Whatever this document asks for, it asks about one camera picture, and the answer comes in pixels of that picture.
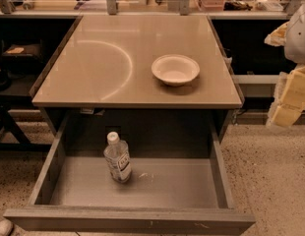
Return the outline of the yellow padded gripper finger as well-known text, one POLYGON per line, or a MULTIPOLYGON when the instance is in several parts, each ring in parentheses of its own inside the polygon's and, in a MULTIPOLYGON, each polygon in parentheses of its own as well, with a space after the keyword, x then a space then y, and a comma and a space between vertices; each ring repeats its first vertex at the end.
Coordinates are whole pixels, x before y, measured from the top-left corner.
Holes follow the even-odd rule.
POLYGON ((274 47, 284 46, 286 44, 287 27, 288 23, 284 23, 277 29, 273 30, 267 35, 264 43, 274 47))
POLYGON ((269 128, 291 127, 305 110, 305 65, 289 74, 280 72, 274 88, 274 102, 268 112, 269 128))

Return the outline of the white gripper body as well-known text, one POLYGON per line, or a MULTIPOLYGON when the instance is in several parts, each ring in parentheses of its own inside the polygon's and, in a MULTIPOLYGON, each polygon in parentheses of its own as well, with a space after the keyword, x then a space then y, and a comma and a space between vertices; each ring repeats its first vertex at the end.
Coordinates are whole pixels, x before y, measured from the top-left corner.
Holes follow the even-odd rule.
POLYGON ((285 57, 294 63, 305 64, 305 1, 290 18, 285 38, 285 57))

